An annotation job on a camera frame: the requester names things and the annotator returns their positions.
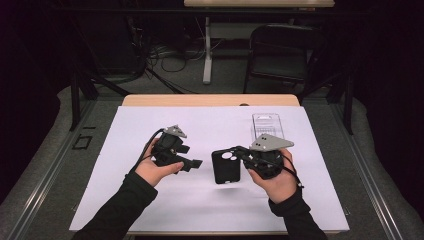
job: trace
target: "black object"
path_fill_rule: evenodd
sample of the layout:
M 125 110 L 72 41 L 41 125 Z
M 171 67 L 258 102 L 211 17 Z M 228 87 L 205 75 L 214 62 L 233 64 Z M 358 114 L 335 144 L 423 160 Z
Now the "black object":
M 281 173 L 284 169 L 291 173 L 297 180 L 299 186 L 300 180 L 296 171 L 284 167 L 283 158 L 279 150 L 260 152 L 250 150 L 241 146 L 218 150 L 212 153 L 215 182 L 222 184 L 226 182 L 236 182 L 240 180 L 240 160 L 246 169 L 253 169 L 262 179 L 271 179 Z
M 235 148 L 212 152 L 215 182 L 223 184 L 240 181 L 240 150 Z
M 152 155 L 156 158 L 157 166 L 166 166 L 177 162 L 183 162 L 182 171 L 189 172 L 192 168 L 199 168 L 203 161 L 188 160 L 177 155 L 187 153 L 190 147 L 182 145 L 183 141 L 178 136 L 163 133 L 159 141 L 153 146 Z

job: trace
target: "desk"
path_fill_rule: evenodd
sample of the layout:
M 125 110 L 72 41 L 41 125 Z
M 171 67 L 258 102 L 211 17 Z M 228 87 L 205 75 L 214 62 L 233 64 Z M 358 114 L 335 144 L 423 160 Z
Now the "desk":
M 333 7 L 333 0 L 184 0 L 186 7 L 262 7 L 262 8 L 318 8 Z M 248 39 L 252 31 L 262 24 L 214 24 L 206 17 L 205 22 L 205 69 L 203 83 L 211 83 L 211 38 Z
M 156 187 L 158 197 L 129 234 L 286 233 L 283 219 L 271 213 L 265 192 L 243 166 L 239 182 L 218 185 L 210 158 L 214 150 L 250 145 L 252 113 L 273 112 L 280 115 L 285 137 L 296 144 L 291 151 L 315 221 L 326 233 L 347 231 L 308 117 L 295 100 L 292 95 L 129 95 L 113 120 L 70 230 L 82 228 L 117 191 L 156 130 L 178 124 L 188 136 L 184 144 L 191 147 L 184 157 L 203 164 L 164 178 Z M 238 106 L 243 103 L 251 106 Z

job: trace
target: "metal bracket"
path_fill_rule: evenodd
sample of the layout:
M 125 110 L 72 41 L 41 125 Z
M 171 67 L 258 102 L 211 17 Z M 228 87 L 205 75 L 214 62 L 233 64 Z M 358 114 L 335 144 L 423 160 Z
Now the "metal bracket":
M 269 152 L 280 148 L 293 147 L 294 143 L 282 138 L 264 133 L 260 135 L 249 147 L 250 150 L 259 152 Z

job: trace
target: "hand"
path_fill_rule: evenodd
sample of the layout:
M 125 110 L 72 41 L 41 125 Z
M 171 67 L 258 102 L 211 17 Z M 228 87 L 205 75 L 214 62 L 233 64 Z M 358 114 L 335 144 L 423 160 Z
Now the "hand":
M 287 149 L 282 148 L 280 152 L 293 162 L 292 154 Z M 283 159 L 284 166 L 293 171 L 294 169 L 290 162 L 286 158 Z M 285 170 L 281 171 L 281 173 L 274 178 L 267 180 L 263 180 L 253 169 L 248 169 L 248 172 L 253 182 L 263 188 L 269 196 L 269 199 L 275 204 L 285 201 L 296 192 L 296 179 L 291 173 Z
M 153 139 L 143 156 L 143 158 L 146 159 L 141 161 L 135 170 L 135 172 L 146 180 L 146 182 L 148 182 L 152 187 L 155 187 L 162 178 L 180 171 L 184 165 L 183 162 L 178 162 L 163 167 L 156 166 L 150 155 L 152 154 L 153 145 L 155 145 L 158 140 L 158 138 Z

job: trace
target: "white table surface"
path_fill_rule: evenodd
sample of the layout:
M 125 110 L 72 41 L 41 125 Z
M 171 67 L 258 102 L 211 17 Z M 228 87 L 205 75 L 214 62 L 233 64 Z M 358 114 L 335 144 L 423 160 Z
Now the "white table surface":
M 253 113 L 280 115 L 303 196 L 311 214 L 327 233 L 349 230 L 334 186 L 303 107 L 119 107 L 70 226 L 81 229 L 120 187 L 144 144 L 160 128 L 175 124 L 187 134 L 188 159 L 200 169 L 164 178 L 159 195 L 130 228 L 131 234 L 275 234 L 284 233 L 282 218 L 271 213 L 264 191 L 244 166 L 237 183 L 214 181 L 211 153 L 252 143 Z

